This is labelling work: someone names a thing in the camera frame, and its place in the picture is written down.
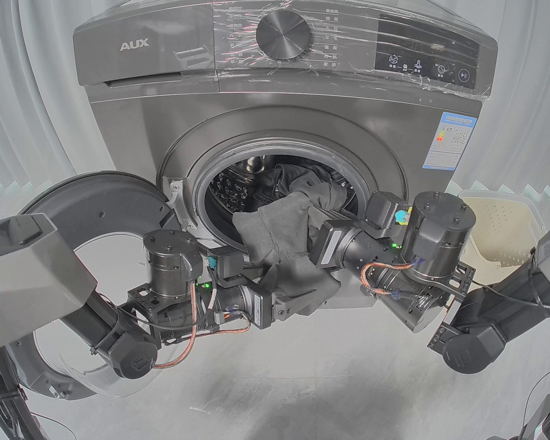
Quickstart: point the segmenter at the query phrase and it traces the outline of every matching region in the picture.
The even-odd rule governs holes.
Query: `plastic wrap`
[[[272,59],[256,39],[261,19],[282,9],[298,13],[311,31],[308,49],[290,60]],[[480,101],[490,95],[492,73],[480,68],[491,64],[491,52],[494,66],[493,40],[485,49],[468,31],[403,9],[351,0],[215,0],[213,15],[219,80],[275,81],[278,71],[301,77],[297,69],[304,69],[366,89],[396,83]],[[259,76],[251,69],[270,71]]]

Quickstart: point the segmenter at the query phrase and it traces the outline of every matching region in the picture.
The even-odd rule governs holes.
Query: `white curtain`
[[[113,167],[77,84],[72,34],[120,1],[0,0],[0,216],[41,187]],[[530,195],[550,226],[550,0],[434,1],[499,43],[491,99],[451,188]]]

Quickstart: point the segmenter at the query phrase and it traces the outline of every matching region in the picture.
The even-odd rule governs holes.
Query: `electrical wire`
[[[191,301],[192,301],[192,314],[197,314],[196,284],[195,284],[195,282],[191,283],[189,290],[190,290]],[[197,333],[198,333],[198,325],[195,324],[192,327],[192,336],[189,340],[189,344],[185,348],[185,350],[182,352],[182,354],[180,356],[178,356],[175,360],[171,360],[167,363],[155,364],[155,365],[153,365],[153,368],[155,368],[157,370],[162,370],[162,369],[165,369],[165,368],[170,369],[170,368],[175,367],[176,365],[179,365],[180,363],[182,363],[187,358],[187,356],[189,356],[189,354],[191,353],[192,348],[193,348],[193,343],[196,340],[196,334]]]
[[[534,392],[535,390],[535,387],[537,385],[539,385],[540,381],[542,381],[545,377],[547,377],[548,375],[550,375],[550,371],[547,372],[546,374],[544,374],[544,376],[542,378],[540,378],[538,381],[536,381],[534,387],[531,389],[530,393],[528,394],[528,399],[526,400],[526,408],[524,409],[524,418],[523,420],[521,421],[521,432],[520,432],[520,435],[518,437],[519,440],[521,440],[523,434],[524,434],[524,426],[526,424],[526,414],[528,412],[528,403],[530,401],[530,397],[531,397],[531,394]]]
[[[363,286],[369,290],[371,293],[378,293],[380,295],[391,295],[391,293],[384,293],[385,291],[388,292],[388,290],[384,289],[373,289],[367,282],[367,272],[370,268],[384,268],[384,269],[395,269],[395,270],[405,270],[405,269],[411,269],[413,267],[413,263],[409,262],[406,264],[386,264],[384,262],[369,262],[368,264],[365,264],[361,269],[361,283]]]
[[[120,308],[120,306],[116,306],[112,302],[112,300],[110,300],[110,298],[105,296],[103,293],[98,292],[98,295],[100,295],[101,297],[108,300],[107,303],[109,305],[111,305],[113,308],[116,308],[117,310],[123,312],[124,314],[131,317],[135,321],[139,321],[140,323],[143,323],[147,326],[156,327],[157,329],[162,329],[164,331],[179,331],[179,330],[182,330],[182,329],[191,329],[193,326],[197,325],[199,322],[204,321],[204,319],[206,319],[206,316],[207,316],[207,313],[206,313],[206,315],[203,316],[200,320],[196,320],[191,324],[188,324],[188,325],[186,324],[185,326],[163,326],[162,324],[151,323],[150,321],[147,321],[146,319],[141,319],[138,316],[135,316],[134,314],[132,314],[131,312],[127,312],[125,309]]]
[[[246,333],[250,329],[250,319],[249,319],[249,317],[247,316],[246,313],[241,312],[240,315],[246,321],[246,326],[245,327],[241,327],[240,329],[220,329],[220,331],[216,331],[215,333],[198,334],[198,335],[196,335],[196,339],[198,337],[204,337],[204,336],[209,336],[209,335],[213,336],[214,334],[241,334],[241,333]]]
[[[59,422],[59,421],[56,421],[55,419],[51,419],[51,417],[47,417],[46,415],[37,414],[36,412],[33,412],[33,411],[31,411],[31,414],[32,414],[32,415],[36,415],[37,417],[40,417],[41,419],[45,419],[45,420],[47,420],[47,421],[51,421],[51,422],[54,422],[54,423],[56,423],[56,424],[58,424],[58,425],[61,425],[61,427],[63,427],[64,429],[68,430],[69,433],[70,433],[71,435],[73,435],[73,438],[74,438],[75,440],[77,440],[77,437],[76,437],[75,434],[73,433],[73,430],[71,430],[69,427],[67,427],[64,423],[61,423],[61,422]]]
[[[535,306],[536,308],[544,307],[544,308],[550,310],[550,304],[544,304],[543,303],[542,306],[540,306],[539,304],[537,304],[535,302],[527,302],[525,300],[519,300],[517,298],[513,298],[513,297],[509,297],[507,295],[504,295],[504,294],[498,292],[497,290],[491,288],[491,286],[485,285],[484,283],[479,283],[479,282],[476,282],[475,280],[473,281],[473,283],[476,283],[479,287],[482,287],[484,289],[489,290],[490,292],[493,292],[493,293],[499,295],[501,298],[507,300],[508,302],[520,303],[520,304],[524,304],[524,305],[527,305],[527,306]]]
[[[216,274],[214,274],[214,270],[210,266],[207,267],[207,272],[212,279],[212,296],[210,297],[210,302],[207,305],[207,311],[209,312],[214,309],[214,302],[216,301],[216,295],[218,294],[218,279],[216,278]]]

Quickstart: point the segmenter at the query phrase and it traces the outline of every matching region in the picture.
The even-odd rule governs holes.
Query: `control panel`
[[[333,0],[215,2],[216,68],[406,74],[473,90],[479,44],[438,24]]]
[[[375,69],[474,89],[479,45],[453,31],[395,15],[379,16]]]
[[[215,2],[213,11],[217,69],[374,69],[374,11],[326,0]]]

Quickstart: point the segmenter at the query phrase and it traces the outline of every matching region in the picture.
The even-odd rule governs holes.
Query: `white laundry basket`
[[[519,195],[466,190],[459,197],[477,216],[460,260],[477,269],[477,282],[499,282],[528,260],[544,236],[542,218],[534,203]]]

